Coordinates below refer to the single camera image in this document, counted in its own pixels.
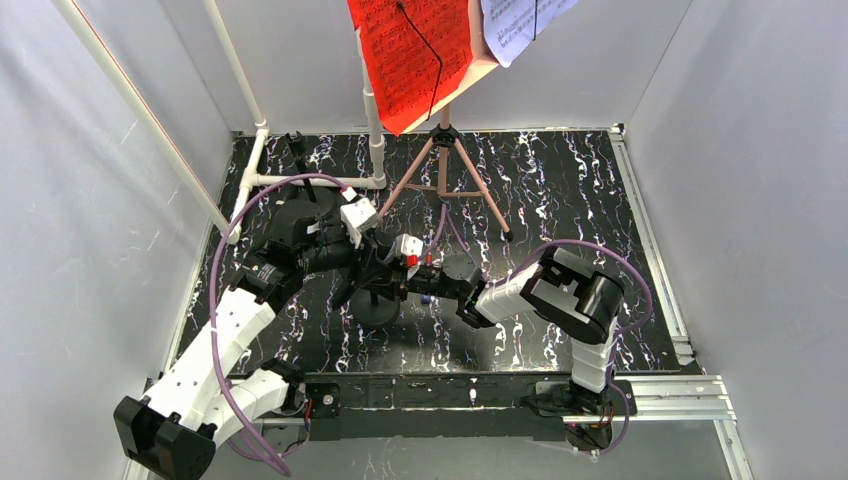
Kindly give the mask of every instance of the metal bracket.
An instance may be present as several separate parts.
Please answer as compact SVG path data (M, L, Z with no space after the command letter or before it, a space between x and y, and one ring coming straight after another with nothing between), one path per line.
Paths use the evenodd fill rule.
M622 375L633 386L639 412L636 421L669 420L736 420L736 412L720 375ZM585 420L583 416L566 416L566 423ZM614 421L623 421L616 415Z
M677 362L681 367L685 367L695 361L695 350L689 343L689 337L671 337L674 344L674 354L677 355Z
M312 398L312 418L339 416L341 388L336 383L307 383L306 394Z

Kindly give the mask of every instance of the white wall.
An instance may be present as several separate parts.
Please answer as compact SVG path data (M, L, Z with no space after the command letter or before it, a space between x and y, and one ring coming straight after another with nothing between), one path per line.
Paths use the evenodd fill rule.
M161 0L232 130L255 130L203 0ZM627 121L690 0L581 0L451 110L462 129ZM218 0L273 132L365 131L344 0Z
M161 6L82 3L217 193L229 132ZM164 360L207 219L49 1L0 3L0 58L0 477L120 478L112 411Z
M630 123L757 478L845 478L848 3L695 0Z

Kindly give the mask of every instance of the red sheet music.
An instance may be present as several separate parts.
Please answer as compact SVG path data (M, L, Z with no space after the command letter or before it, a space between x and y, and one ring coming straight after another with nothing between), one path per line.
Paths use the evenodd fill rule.
M397 0L348 0L354 26L360 28L380 120L395 135L427 114L437 78L433 103L459 87L472 60L468 0L406 0L403 5L441 56L440 77L438 59L406 20Z

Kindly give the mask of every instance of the musical notes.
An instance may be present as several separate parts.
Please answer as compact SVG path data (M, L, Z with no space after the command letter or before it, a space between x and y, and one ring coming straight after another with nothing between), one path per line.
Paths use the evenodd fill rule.
M468 2L406 0L401 7L396 0L348 0L348 7L360 28L380 120L400 134L427 114L431 103L454 92L471 64Z
M498 62L508 67L554 18L573 7L577 0L481 0L480 3L486 43Z

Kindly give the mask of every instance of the tripod leg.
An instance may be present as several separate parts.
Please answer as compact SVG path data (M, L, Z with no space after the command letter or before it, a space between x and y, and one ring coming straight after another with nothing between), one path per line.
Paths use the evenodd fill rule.
M477 173L477 167L474 166L471 159L468 157L468 152L465 151L465 147L462 146L462 142L460 142L459 139L456 139L454 147L456 147L456 151L459 152L459 156L462 157L462 161L465 162L465 166L468 168L468 173L471 174L471 178L474 179L474 183L477 184L477 188L480 189L480 193L483 194L483 198L486 199L486 203L489 204L489 208L491 208L492 212L495 213L495 218L498 219L498 223L501 224L501 228L504 231L504 238L507 242L511 242L513 238L512 231L506 223L506 219L503 218L503 214L501 214L500 209L498 209L495 199L492 198L492 195L489 193L489 188L486 186L486 182L484 182L480 177L480 174Z
M442 108L442 118L439 120L439 128L447 130L450 128L450 103ZM439 147L439 195L448 191L448 160L450 159L450 148Z
M392 194L389 195L389 199L386 200L386 203L383 205L383 208L380 209L381 217L385 215L386 212L389 211L389 208L391 208L392 204L395 203L395 200L397 200L397 197L398 195L400 195L400 192L401 190L403 190L403 187L405 187L406 184L409 183L409 180L412 179L412 174L414 174L418 170L418 166L421 165L421 162L423 162L425 158L427 158L427 155L430 154L430 149L432 148L433 139L428 138L427 143L424 144L424 147L421 149L420 152L418 152L418 156L415 157L415 161L413 161L412 165L409 166L409 170L406 171L406 173L403 175L403 178L400 179L400 182L395 185L394 190L392 190Z

